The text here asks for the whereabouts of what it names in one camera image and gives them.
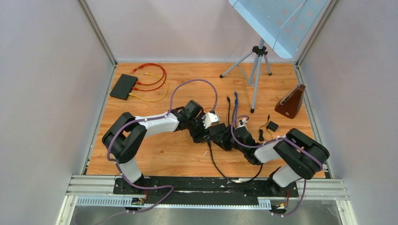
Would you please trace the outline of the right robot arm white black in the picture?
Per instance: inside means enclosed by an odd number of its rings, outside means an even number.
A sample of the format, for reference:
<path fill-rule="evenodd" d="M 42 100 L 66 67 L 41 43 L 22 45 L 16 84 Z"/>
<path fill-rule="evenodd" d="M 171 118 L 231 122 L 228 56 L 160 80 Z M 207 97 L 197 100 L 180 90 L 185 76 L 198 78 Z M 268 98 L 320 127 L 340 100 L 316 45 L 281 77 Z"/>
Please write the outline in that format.
<path fill-rule="evenodd" d="M 256 142 L 245 125 L 228 126 L 212 135 L 211 139 L 225 151 L 240 151 L 252 165 L 282 159 L 285 165 L 276 169 L 268 182 L 269 192 L 276 196 L 285 192 L 294 181 L 312 179 L 330 157 L 323 145 L 296 128 L 264 143 Z"/>

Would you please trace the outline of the grey tripod stand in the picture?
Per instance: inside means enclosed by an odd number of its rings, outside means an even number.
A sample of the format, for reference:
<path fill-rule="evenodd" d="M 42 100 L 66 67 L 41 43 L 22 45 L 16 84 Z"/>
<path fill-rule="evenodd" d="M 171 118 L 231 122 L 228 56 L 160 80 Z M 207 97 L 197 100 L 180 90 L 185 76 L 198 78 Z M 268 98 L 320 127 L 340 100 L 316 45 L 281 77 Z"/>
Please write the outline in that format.
<path fill-rule="evenodd" d="M 231 66 L 229 69 L 227 69 L 224 73 L 222 73 L 219 77 L 223 78 L 226 74 L 228 74 L 232 69 L 238 67 L 242 71 L 242 74 L 244 77 L 247 79 L 248 84 L 252 85 L 254 87 L 253 89 L 253 99 L 252 99 L 252 104 L 250 108 L 250 113 L 255 112 L 255 103 L 256 103 L 256 98 L 257 98 L 257 92 L 258 92 L 258 85 L 259 85 L 259 79 L 260 75 L 266 70 L 268 72 L 268 75 L 272 75 L 272 71 L 270 68 L 270 64 L 268 61 L 268 51 L 267 48 L 264 46 L 265 41 L 263 38 L 260 38 L 260 43 L 258 45 L 255 45 L 252 48 L 252 51 L 249 52 L 246 56 L 241 58 L 239 61 L 237 61 L 233 66 Z M 256 57 L 253 61 L 253 66 L 252 70 L 250 73 L 250 76 L 248 77 L 244 71 L 240 67 L 240 63 L 242 63 L 244 60 L 246 60 L 249 56 L 252 54 L 255 54 Z"/>

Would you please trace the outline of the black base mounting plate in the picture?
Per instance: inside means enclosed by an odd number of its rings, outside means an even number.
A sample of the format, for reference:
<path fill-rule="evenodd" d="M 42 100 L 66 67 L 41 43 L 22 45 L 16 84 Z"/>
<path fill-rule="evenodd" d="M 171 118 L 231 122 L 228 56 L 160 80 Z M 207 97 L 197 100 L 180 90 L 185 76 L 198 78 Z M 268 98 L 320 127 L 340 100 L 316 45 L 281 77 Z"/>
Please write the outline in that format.
<path fill-rule="evenodd" d="M 113 193 L 117 195 L 144 195 L 146 203 L 156 203 L 162 197 L 162 204 L 188 205 L 257 205 L 259 197 L 298 197 L 296 183 L 287 187 L 270 185 L 267 180 L 253 180 L 235 184 L 217 177 L 166 177 L 152 176 L 139 179 L 142 187 L 157 187 L 143 190 L 129 185 L 123 178 L 115 180 Z"/>

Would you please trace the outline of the brown wooden metronome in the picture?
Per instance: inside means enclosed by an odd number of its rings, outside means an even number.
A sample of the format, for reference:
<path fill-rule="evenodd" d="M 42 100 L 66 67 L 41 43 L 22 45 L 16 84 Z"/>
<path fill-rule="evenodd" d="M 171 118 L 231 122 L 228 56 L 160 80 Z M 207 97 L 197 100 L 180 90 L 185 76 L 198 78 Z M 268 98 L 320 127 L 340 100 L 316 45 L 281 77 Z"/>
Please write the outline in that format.
<path fill-rule="evenodd" d="M 298 84 L 275 106 L 275 111 L 289 119 L 294 119 L 301 109 L 306 86 Z"/>

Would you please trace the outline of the light blue perforated panel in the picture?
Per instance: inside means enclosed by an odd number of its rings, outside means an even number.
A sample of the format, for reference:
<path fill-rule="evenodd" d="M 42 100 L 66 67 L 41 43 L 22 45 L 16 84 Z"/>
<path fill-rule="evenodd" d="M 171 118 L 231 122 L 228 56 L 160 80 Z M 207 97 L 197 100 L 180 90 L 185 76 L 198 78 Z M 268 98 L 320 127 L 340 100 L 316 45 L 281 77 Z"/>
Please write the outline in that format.
<path fill-rule="evenodd" d="M 327 0 L 229 0 L 282 59 L 292 59 Z"/>

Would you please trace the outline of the aluminium frame rail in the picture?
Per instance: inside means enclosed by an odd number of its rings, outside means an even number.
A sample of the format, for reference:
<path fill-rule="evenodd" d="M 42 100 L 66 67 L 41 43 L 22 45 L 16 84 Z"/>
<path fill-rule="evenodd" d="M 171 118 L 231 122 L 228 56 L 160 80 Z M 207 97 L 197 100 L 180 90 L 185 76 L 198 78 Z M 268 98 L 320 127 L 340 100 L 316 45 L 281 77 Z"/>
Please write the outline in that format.
<path fill-rule="evenodd" d="M 114 176 L 73 175 L 66 196 L 107 196 L 112 197 Z M 305 200 L 333 200 L 336 202 L 342 224 L 356 225 L 352 205 L 341 179 L 312 179 L 306 182 Z"/>

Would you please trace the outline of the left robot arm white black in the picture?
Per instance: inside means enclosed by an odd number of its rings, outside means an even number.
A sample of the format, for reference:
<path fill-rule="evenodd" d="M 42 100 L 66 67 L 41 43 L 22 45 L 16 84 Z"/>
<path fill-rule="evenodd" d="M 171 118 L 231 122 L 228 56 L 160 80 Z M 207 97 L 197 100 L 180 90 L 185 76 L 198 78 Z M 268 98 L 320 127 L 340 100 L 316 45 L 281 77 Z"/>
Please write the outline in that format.
<path fill-rule="evenodd" d="M 163 114 L 134 117 L 123 113 L 102 137 L 107 157 L 116 164 L 126 188 L 133 194 L 144 187 L 143 174 L 138 167 L 136 154 L 146 137 L 181 130 L 188 130 L 194 143 L 202 143 L 210 137 L 210 127 L 220 122 L 214 112 L 205 113 L 203 107 L 191 100 L 186 106 L 171 109 Z"/>

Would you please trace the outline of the black power adapter with cord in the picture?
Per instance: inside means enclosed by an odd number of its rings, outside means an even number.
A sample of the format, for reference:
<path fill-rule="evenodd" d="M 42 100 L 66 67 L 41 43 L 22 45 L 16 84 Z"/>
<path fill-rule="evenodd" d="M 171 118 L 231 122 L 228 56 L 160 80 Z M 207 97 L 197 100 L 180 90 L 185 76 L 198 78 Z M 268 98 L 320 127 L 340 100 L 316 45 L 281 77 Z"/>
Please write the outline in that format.
<path fill-rule="evenodd" d="M 279 128 L 279 125 L 274 123 L 273 121 L 270 120 L 270 114 L 267 116 L 267 122 L 259 127 L 259 141 L 264 142 L 268 141 L 264 137 L 264 131 L 266 131 L 271 139 L 273 139 L 273 132 L 275 132 Z"/>

